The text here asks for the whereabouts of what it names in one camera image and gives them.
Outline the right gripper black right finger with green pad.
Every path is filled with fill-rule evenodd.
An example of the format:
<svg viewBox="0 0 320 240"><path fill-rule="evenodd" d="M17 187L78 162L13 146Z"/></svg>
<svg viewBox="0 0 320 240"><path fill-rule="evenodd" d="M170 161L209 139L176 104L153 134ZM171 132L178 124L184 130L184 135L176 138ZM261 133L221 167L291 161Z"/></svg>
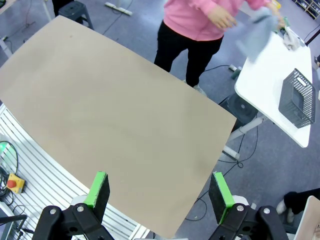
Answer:
<svg viewBox="0 0 320 240"><path fill-rule="evenodd" d="M210 178L208 195L218 226L211 240L287 240L283 223L272 206L255 210L249 205L236 203L221 172Z"/></svg>

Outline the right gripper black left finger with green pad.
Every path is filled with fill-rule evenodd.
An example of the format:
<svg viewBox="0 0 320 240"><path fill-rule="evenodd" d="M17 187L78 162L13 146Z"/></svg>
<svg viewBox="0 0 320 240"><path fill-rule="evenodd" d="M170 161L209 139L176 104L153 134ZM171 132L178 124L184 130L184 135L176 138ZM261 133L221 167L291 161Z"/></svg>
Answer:
<svg viewBox="0 0 320 240"><path fill-rule="evenodd" d="M32 239L70 240L83 235L87 240L112 240L112 235L102 225L109 196L108 174L98 171L83 202L65 210L55 205L42 210Z"/></svg>

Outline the person's right hand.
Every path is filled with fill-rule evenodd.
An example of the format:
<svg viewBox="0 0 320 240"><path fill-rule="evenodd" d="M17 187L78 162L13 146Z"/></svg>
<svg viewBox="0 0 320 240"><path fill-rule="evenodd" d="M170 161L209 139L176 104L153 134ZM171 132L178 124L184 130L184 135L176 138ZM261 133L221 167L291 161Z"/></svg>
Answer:
<svg viewBox="0 0 320 240"><path fill-rule="evenodd" d="M237 25L236 19L223 7L216 5L210 10L207 17L220 29L232 28Z"/></svg>

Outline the person's left hand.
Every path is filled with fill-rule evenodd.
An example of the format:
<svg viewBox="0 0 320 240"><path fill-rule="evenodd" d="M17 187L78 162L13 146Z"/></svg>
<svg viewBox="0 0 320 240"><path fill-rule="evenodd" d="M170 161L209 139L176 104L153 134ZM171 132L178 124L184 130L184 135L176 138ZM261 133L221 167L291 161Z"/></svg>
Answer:
<svg viewBox="0 0 320 240"><path fill-rule="evenodd" d="M279 9L276 7L276 5L272 2L267 2L265 6L271 10L274 16L277 17L277 22L278 22L278 28L284 28L285 27L285 21L281 13L279 12Z"/></svg>

